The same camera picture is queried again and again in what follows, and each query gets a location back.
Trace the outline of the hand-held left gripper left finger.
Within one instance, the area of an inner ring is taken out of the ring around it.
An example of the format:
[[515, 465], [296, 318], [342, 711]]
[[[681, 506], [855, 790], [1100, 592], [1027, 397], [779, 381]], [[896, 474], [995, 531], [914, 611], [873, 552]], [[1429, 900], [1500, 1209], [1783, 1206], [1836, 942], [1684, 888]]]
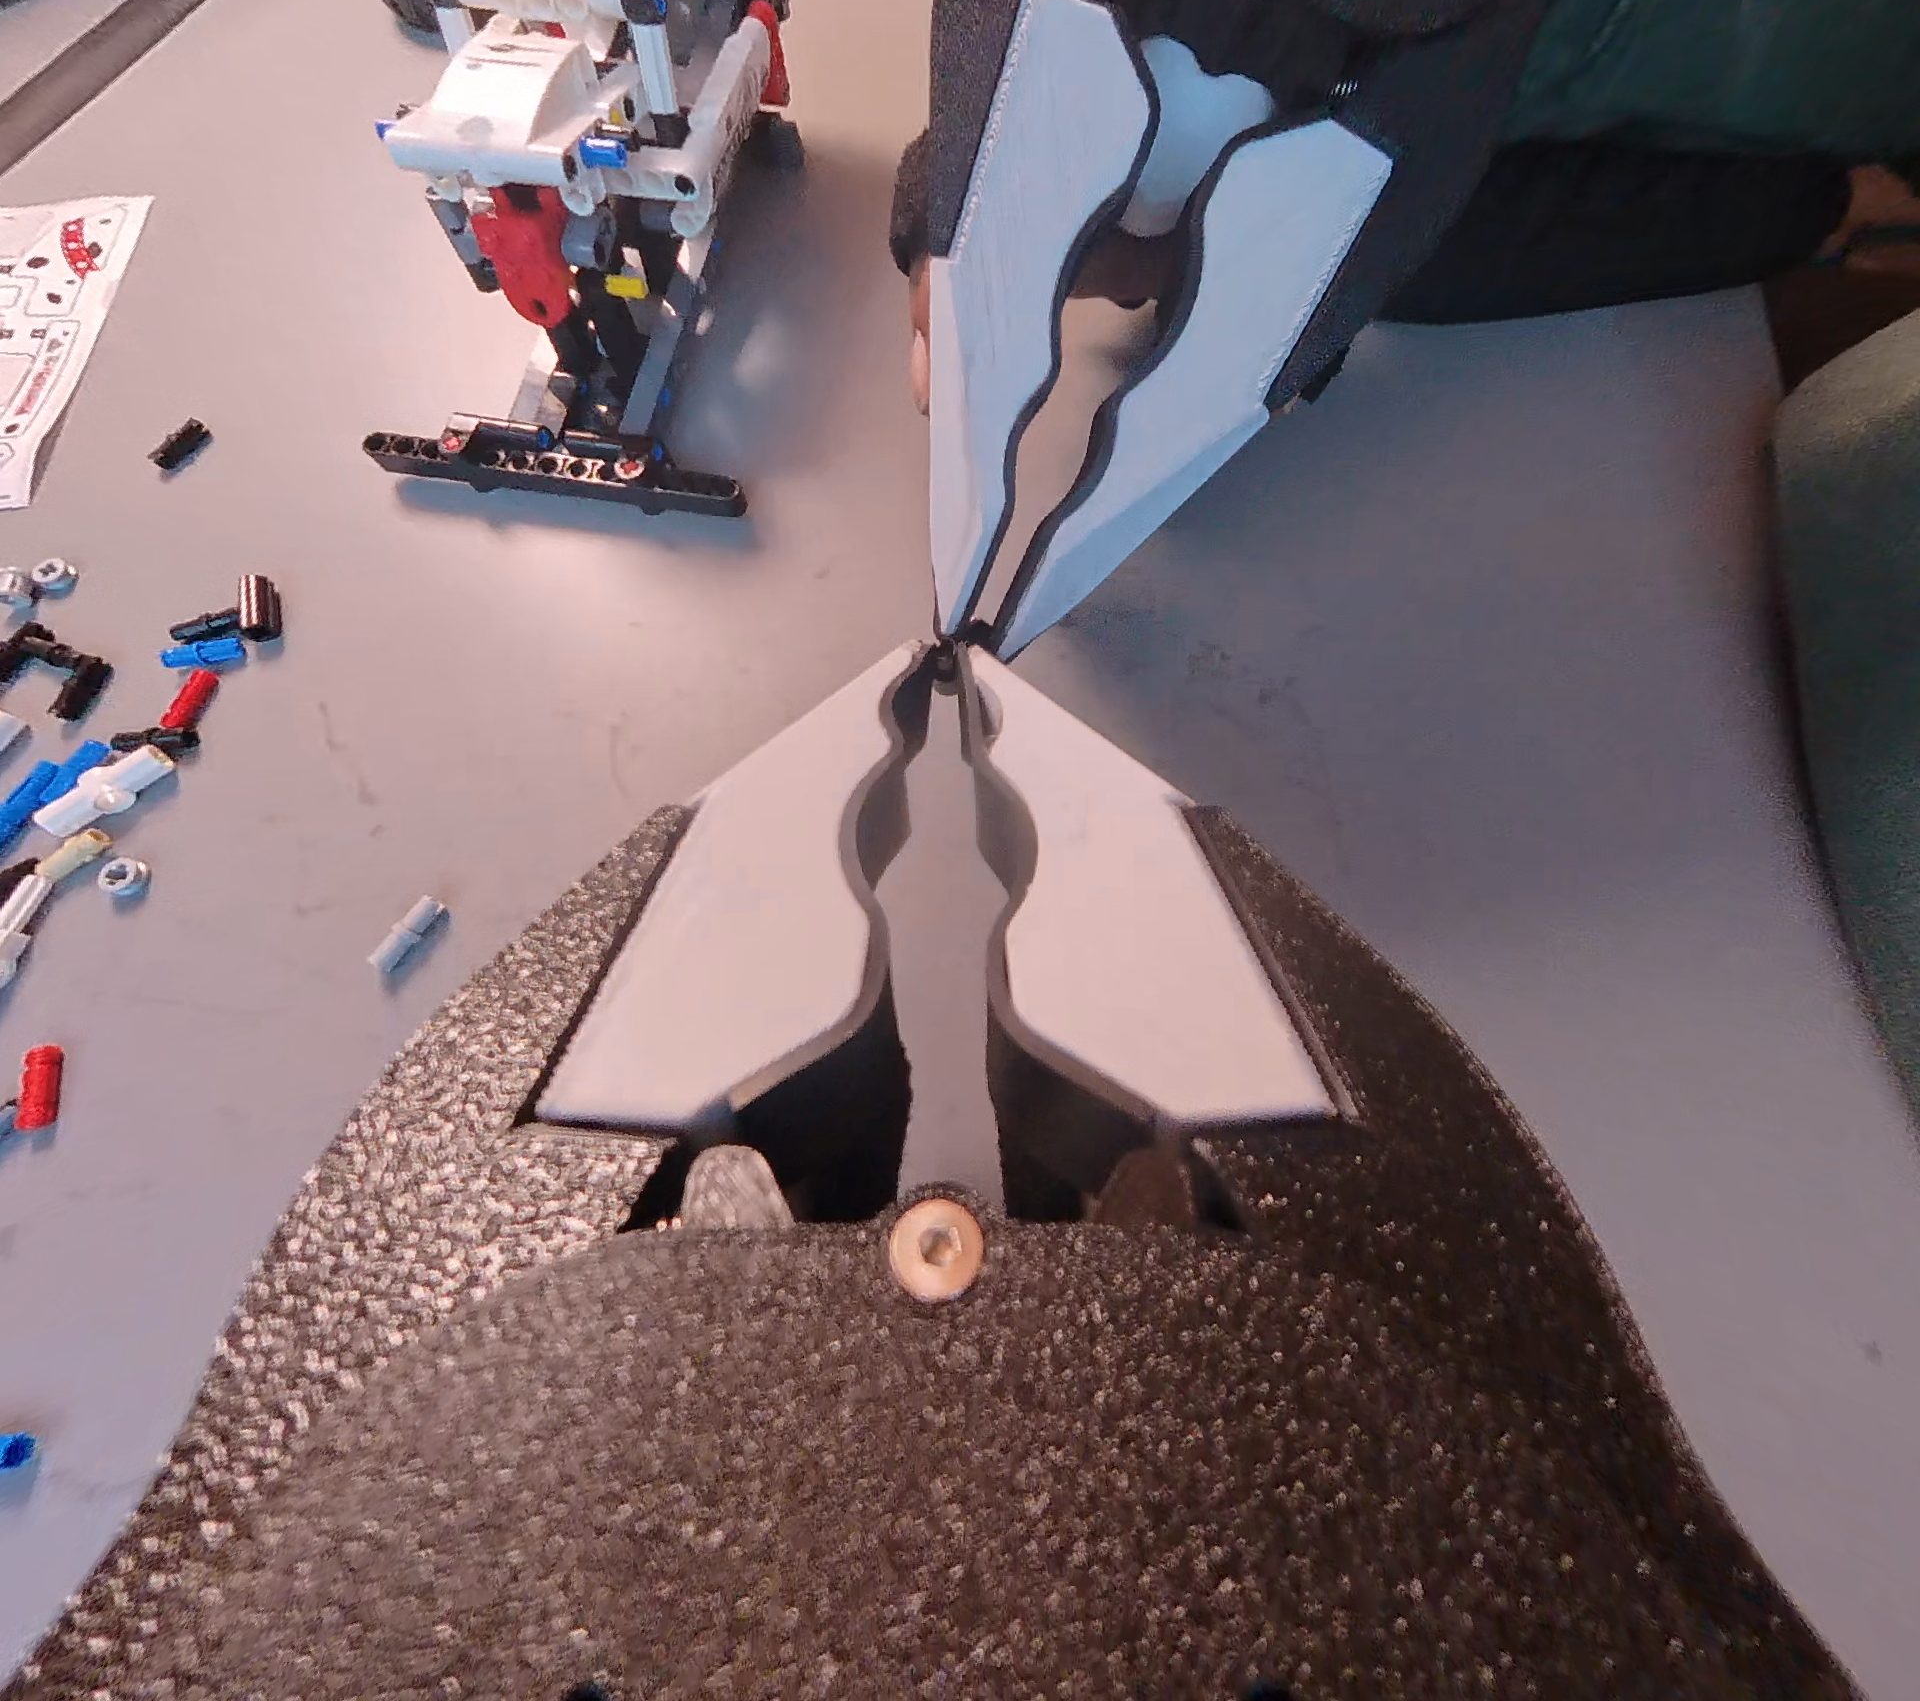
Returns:
[[923, 739], [924, 647], [904, 644], [709, 782], [535, 1114], [679, 1164], [753, 1146], [802, 1219], [886, 1209], [911, 1068], [877, 886]]

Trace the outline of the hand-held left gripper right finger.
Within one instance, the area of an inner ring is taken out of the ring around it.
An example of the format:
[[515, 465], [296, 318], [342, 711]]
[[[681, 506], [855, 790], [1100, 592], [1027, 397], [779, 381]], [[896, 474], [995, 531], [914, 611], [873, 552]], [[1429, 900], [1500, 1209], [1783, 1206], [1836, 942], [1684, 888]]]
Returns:
[[960, 650], [1004, 1198], [1081, 1219], [1146, 1149], [1339, 1117], [1339, 1089], [1202, 847], [1191, 799], [978, 647]]

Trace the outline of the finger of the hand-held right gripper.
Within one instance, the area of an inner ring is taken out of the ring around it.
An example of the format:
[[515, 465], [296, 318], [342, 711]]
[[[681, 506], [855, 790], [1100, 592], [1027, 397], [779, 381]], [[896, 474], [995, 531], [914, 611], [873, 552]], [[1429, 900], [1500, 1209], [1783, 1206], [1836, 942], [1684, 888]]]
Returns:
[[956, 232], [929, 279], [929, 539], [938, 630], [964, 632], [1015, 501], [1020, 434], [1061, 369], [1061, 307], [1135, 191], [1159, 98], [1113, 7], [1020, 0]]
[[1198, 191], [1183, 293], [1099, 408], [1088, 461], [1041, 524], [991, 646], [1010, 660], [1081, 603], [1240, 443], [1378, 202], [1393, 157], [1334, 120], [1236, 137]]

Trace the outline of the pile of small brick pieces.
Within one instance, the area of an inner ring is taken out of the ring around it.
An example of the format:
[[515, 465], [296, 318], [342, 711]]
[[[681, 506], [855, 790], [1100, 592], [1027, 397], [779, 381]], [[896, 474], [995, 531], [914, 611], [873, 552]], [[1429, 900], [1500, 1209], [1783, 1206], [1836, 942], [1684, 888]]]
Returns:
[[249, 710], [283, 663], [284, 586], [232, 592], [167, 630], [164, 710], [4, 797], [4, 1509], [147, 1478], [180, 1420], [151, 1334], [205, 1351], [344, 1110], [333, 1065], [373, 1070], [349, 1013], [446, 919], [425, 898], [361, 954], [373, 906], [338, 877], [380, 824], [295, 841], [320, 771], [222, 714], [229, 677]]

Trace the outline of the white sticker sheet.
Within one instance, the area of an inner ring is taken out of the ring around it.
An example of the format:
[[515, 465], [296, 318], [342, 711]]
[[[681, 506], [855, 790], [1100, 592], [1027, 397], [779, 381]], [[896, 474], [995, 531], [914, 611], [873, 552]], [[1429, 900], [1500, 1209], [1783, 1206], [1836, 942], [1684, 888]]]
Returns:
[[36, 461], [144, 228], [151, 196], [2, 208], [2, 508], [34, 498]]

